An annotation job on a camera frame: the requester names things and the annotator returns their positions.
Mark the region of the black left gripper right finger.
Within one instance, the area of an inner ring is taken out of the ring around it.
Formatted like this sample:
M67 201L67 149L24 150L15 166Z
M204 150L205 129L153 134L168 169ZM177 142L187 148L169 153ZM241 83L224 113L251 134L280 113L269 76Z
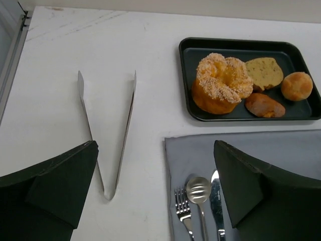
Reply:
M320 180L219 140L214 159L231 225L241 240L320 240Z

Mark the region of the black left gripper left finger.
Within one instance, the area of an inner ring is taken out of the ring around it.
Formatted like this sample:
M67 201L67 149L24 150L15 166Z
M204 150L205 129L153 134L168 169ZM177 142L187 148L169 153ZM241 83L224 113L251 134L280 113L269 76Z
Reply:
M1 177L1 240L70 240L97 163L98 144Z

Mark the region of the metal serving tongs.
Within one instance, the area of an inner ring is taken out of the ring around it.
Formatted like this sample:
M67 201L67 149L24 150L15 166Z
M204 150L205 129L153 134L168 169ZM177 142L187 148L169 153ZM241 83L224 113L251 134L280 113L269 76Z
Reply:
M92 83L78 73L78 93L90 136L98 144L98 169L108 201L118 186L136 83L136 78Z

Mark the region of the small round bun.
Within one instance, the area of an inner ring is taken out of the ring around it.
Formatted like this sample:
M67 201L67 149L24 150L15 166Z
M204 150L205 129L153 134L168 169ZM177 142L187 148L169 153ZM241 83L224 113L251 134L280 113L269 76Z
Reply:
M281 84L282 95L291 101L307 99L313 89L312 78L304 72L294 72L286 76Z

